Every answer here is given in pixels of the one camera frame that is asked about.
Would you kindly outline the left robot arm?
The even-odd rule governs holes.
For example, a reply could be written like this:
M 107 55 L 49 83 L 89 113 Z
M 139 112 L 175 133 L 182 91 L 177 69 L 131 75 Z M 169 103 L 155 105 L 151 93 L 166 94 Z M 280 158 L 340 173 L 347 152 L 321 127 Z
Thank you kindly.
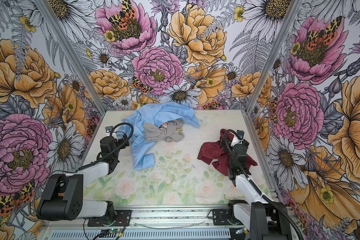
M 122 126 L 130 128 L 121 139 L 113 133 Z M 72 221 L 89 219 L 112 224 L 117 219 L 114 205 L 110 201 L 92 201 L 84 199 L 84 187 L 93 181 L 105 177 L 119 164 L 121 149 L 129 146 L 134 128 L 129 123 L 120 123 L 111 130 L 111 135 L 101 139 L 101 151 L 94 162 L 84 165 L 72 173 L 53 174 L 49 177 L 46 188 L 36 210 L 38 219 L 47 221 Z

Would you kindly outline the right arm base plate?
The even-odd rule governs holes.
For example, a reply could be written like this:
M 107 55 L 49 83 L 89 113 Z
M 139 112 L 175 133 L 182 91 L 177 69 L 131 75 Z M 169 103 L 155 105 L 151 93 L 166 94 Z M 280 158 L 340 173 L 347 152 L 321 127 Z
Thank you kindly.
M 214 226 L 250 226 L 250 213 L 246 210 L 212 209 Z

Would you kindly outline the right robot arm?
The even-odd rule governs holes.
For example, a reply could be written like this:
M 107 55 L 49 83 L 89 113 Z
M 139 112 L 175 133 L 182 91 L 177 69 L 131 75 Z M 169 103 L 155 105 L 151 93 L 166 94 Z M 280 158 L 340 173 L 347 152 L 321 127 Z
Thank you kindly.
M 228 219 L 242 223 L 250 240 L 302 239 L 299 231 L 293 232 L 297 226 L 286 207 L 268 197 L 253 180 L 247 167 L 249 142 L 244 132 L 226 130 L 222 145 L 229 157 L 229 179 L 245 197 L 229 202 Z

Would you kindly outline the maroon cloth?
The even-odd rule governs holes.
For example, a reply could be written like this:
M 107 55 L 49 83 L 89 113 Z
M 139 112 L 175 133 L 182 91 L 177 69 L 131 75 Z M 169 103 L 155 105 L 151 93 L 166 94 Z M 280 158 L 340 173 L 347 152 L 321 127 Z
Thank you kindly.
M 229 156 L 228 153 L 223 150 L 222 139 L 225 133 L 225 129 L 220 131 L 220 140 L 217 142 L 203 143 L 199 151 L 198 160 L 203 161 L 208 165 L 212 165 L 218 172 L 224 176 L 229 177 L 228 166 Z M 248 155 L 248 161 L 250 168 L 257 166 L 257 162 Z

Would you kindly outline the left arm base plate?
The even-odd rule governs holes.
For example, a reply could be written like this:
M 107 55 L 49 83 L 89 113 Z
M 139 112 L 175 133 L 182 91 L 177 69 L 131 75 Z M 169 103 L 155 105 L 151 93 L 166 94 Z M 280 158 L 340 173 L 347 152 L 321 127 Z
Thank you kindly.
M 131 210 L 116 210 L 109 216 L 89 219 L 87 225 L 88 227 L 128 227 L 131 215 Z

